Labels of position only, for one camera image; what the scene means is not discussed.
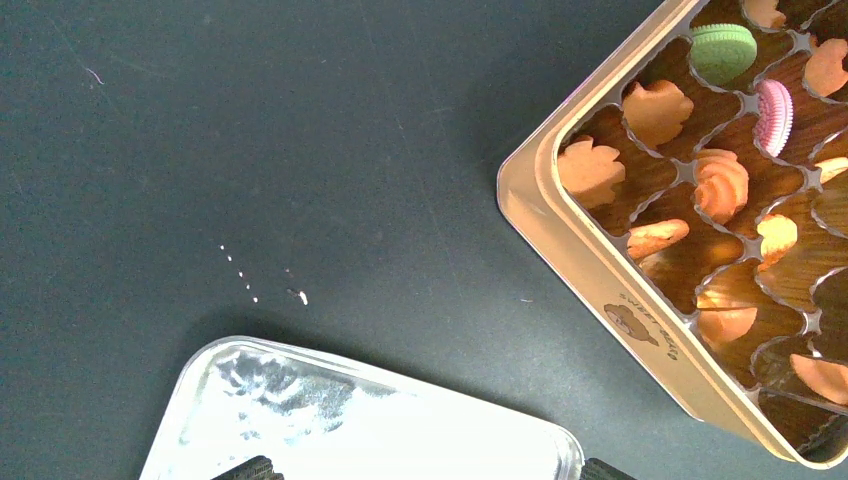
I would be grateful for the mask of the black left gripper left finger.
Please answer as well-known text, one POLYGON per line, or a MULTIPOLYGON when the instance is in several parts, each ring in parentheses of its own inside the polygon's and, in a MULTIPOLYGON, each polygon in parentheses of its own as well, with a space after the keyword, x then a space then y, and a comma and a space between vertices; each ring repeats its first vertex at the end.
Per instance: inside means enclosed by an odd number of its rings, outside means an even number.
POLYGON ((270 458, 258 455, 213 477, 212 480, 284 480, 284 475, 275 471, 270 458))

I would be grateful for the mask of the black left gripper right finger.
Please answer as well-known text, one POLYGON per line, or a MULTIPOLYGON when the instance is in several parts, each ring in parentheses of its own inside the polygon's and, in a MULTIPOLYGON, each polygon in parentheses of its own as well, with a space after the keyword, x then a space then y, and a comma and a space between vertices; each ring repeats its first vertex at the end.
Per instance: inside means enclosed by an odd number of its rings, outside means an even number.
POLYGON ((581 467, 580 480, 635 480, 635 478, 598 458, 589 458, 581 467))

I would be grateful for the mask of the orange cookie third row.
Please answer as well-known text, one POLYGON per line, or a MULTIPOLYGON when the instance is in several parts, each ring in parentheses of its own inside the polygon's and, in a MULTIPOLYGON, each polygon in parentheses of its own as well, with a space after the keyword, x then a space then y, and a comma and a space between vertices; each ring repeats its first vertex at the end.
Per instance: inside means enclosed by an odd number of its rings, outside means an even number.
POLYGON ((815 164, 815 168, 820 173, 819 182, 824 185, 848 169, 848 158, 834 157, 822 160, 815 164))
POLYGON ((751 301, 709 292, 698 297, 697 308, 697 329, 701 338, 712 348, 746 335, 759 313, 759 307, 751 301))

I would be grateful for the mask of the orange cookie second row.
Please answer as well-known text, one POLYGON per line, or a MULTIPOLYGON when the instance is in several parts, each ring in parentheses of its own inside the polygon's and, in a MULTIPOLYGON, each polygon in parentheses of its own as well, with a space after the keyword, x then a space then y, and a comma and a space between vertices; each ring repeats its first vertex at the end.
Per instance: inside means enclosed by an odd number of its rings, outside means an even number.
POLYGON ((669 219, 629 230, 627 253, 641 259, 657 253, 685 238, 690 232, 688 223, 682 219, 669 219))

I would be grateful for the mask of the orange flower cookie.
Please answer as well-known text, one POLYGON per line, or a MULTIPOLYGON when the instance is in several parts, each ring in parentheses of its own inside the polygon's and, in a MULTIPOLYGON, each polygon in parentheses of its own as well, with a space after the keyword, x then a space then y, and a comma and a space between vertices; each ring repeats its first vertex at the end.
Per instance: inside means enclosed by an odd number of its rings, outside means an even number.
POLYGON ((634 135, 646 147, 656 149, 682 132, 694 103, 668 80, 657 80, 648 86, 635 82, 623 99, 622 110, 634 135))
POLYGON ((596 145, 591 136, 578 136, 558 154, 563 188, 586 209, 612 203, 613 187, 625 180, 626 167, 618 161, 619 155, 614 147, 596 145))

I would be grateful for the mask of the gold cookie tin box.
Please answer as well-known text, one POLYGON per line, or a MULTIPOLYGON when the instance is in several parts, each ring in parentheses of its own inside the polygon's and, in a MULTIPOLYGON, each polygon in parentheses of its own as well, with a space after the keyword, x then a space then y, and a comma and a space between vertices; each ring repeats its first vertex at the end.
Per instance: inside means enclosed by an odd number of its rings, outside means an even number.
POLYGON ((847 366, 847 170, 822 185, 815 164, 847 157, 847 84, 812 92, 804 69, 815 45, 847 41, 843 1, 779 1, 781 29, 764 29, 742 1, 662 3, 503 163, 502 213, 619 342, 693 418, 760 444, 775 456, 818 470, 847 458, 847 404, 807 387, 789 357, 847 366), (738 24, 758 55, 731 82, 703 80, 691 63, 691 30, 738 24), (778 157, 755 136, 756 86, 789 90, 794 119, 778 157), (635 82, 668 80, 694 103, 682 132, 646 147, 623 118, 635 82), (625 180, 612 203, 583 207, 560 181, 557 158, 578 136, 620 151, 625 180), (747 205, 717 224, 695 200, 696 155, 737 154, 749 174, 747 205), (792 219, 798 240, 759 271, 768 214, 792 219), (682 219, 689 234, 634 260, 629 230, 682 219), (751 301, 758 316, 741 338, 712 348, 697 329, 705 292, 751 301))

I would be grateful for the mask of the orange swirl cookie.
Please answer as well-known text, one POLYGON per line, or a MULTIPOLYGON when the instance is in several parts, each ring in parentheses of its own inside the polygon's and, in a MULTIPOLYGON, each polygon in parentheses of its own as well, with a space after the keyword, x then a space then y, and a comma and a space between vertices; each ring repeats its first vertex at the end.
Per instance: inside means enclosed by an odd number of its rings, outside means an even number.
POLYGON ((736 153, 703 149, 696 155, 695 200, 717 224, 730 221, 748 203, 749 174, 736 153))

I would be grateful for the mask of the green round macaron cookie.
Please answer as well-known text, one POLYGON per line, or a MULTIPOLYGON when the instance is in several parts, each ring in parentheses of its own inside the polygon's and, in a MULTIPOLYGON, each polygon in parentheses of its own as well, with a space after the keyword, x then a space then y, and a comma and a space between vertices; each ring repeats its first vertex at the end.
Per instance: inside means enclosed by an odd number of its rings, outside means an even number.
POLYGON ((716 23, 691 30, 692 67, 705 81, 725 85, 751 67, 758 45, 751 31, 738 24, 716 23))

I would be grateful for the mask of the orange round cookie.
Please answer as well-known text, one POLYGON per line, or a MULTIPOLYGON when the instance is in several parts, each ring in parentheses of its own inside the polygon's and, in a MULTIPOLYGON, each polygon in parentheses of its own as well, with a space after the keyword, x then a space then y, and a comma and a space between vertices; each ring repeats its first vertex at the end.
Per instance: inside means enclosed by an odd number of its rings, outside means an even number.
POLYGON ((778 10, 778 3, 778 0, 743 0, 742 6, 753 24, 764 29, 781 29, 786 15, 778 10))

